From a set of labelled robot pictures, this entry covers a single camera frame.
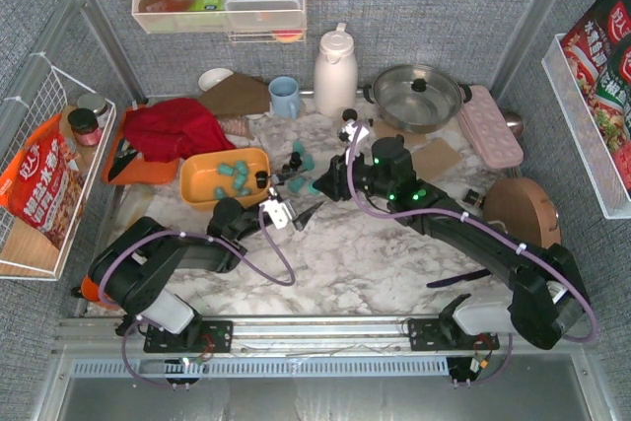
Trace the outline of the teal coffee capsule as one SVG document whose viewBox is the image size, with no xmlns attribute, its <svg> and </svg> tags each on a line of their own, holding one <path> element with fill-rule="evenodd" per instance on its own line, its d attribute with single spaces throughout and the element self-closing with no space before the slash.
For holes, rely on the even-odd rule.
<svg viewBox="0 0 631 421">
<path fill-rule="evenodd" d="M 302 166 L 308 172 L 312 171 L 316 167 L 315 160 L 311 154 L 305 154 L 302 156 Z"/>
<path fill-rule="evenodd" d="M 248 166 L 245 161 L 235 162 L 234 168 L 239 174 L 248 175 Z"/>
<path fill-rule="evenodd" d="M 306 179 L 302 176 L 295 177 L 287 183 L 288 189 L 293 193 L 299 193 L 305 185 Z"/>
<path fill-rule="evenodd" d="M 233 167 L 222 163 L 218 166 L 217 173 L 219 175 L 234 176 L 237 173 L 237 171 Z"/>
<path fill-rule="evenodd" d="M 299 140 L 296 140 L 296 141 L 293 143 L 293 146 L 292 146 L 292 151 L 293 151 L 293 152 L 296 152 L 296 153 L 299 153 L 300 155 L 302 155 L 302 154 L 304 154 L 304 153 L 305 153 L 305 147 L 304 147 L 304 145 L 303 145 L 303 144 L 302 144 Z"/>
</svg>

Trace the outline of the black coffee capsule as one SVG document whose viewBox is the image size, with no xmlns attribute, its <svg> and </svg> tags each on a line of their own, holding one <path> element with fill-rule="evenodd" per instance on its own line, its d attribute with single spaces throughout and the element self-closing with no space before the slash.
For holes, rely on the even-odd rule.
<svg viewBox="0 0 631 421">
<path fill-rule="evenodd" d="M 268 184 L 268 173 L 266 171 L 256 172 L 255 183 L 259 189 L 264 189 Z"/>
<path fill-rule="evenodd" d="M 299 152 L 293 152 L 290 157 L 289 167 L 291 170 L 298 170 L 302 166 L 302 158 Z"/>
</svg>

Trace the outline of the orange plastic storage basket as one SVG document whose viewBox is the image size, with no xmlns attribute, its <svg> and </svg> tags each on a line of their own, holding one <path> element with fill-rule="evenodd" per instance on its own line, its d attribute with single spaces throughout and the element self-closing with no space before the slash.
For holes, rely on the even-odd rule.
<svg viewBox="0 0 631 421">
<path fill-rule="evenodd" d="M 245 161 L 248 175 L 219 175 L 217 168 L 224 163 L 234 168 L 235 162 Z M 267 197 L 267 188 L 259 189 L 255 173 L 271 175 L 266 152 L 260 148 L 239 148 L 192 156 L 183 162 L 179 176 L 181 199 L 197 211 L 212 211 L 222 198 L 237 199 L 243 207 L 259 203 Z"/>
</svg>

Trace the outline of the red cloth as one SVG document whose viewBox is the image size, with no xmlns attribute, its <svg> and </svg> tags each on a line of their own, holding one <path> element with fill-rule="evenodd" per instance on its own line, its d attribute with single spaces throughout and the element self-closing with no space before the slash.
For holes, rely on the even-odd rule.
<svg viewBox="0 0 631 421">
<path fill-rule="evenodd" d="M 177 98 L 126 114 L 123 137 L 147 162 L 168 163 L 236 149 L 198 100 Z"/>
</svg>

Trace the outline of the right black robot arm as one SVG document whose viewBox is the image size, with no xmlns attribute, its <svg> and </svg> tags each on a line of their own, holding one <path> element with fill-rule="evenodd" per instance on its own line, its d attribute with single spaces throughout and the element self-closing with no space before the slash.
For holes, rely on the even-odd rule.
<svg viewBox="0 0 631 421">
<path fill-rule="evenodd" d="M 456 306 L 454 320 L 464 308 L 481 319 L 481 331 L 496 332 L 507 320 L 510 330 L 531 345 L 549 350 L 582 317 L 591 324 L 576 343 L 597 338 L 598 324 L 573 254 L 554 244 L 548 248 L 526 244 L 496 231 L 470 215 L 437 186 L 417 177 L 410 152 L 401 138 L 383 138 L 372 146 L 373 161 L 350 152 L 330 160 L 328 170 L 315 181 L 315 189 L 333 201 L 376 196 L 387 202 L 384 218 L 422 236 L 446 243 L 484 266 L 502 281 L 510 297 L 497 301 L 501 316 L 488 316 L 477 298 L 466 297 Z"/>
</svg>

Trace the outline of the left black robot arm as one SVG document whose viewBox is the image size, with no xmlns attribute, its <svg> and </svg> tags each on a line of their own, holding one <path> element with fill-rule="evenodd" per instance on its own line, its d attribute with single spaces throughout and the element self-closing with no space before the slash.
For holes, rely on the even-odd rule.
<svg viewBox="0 0 631 421">
<path fill-rule="evenodd" d="M 98 287 L 99 301 L 121 308 L 132 323 L 195 339 L 202 333 L 203 318 L 166 289 L 175 271 L 186 267 L 223 274 L 242 263 L 265 280 L 290 287 L 296 283 L 295 270 L 267 227 L 291 224 L 300 232 L 319 207 L 317 203 L 297 214 L 290 202 L 278 197 L 250 207 L 225 197 L 216 204 L 205 234 L 168 229 L 145 216 L 93 261 L 88 277 Z M 281 260 L 286 278 L 275 277 L 247 259 L 241 240 L 258 232 Z"/>
</svg>

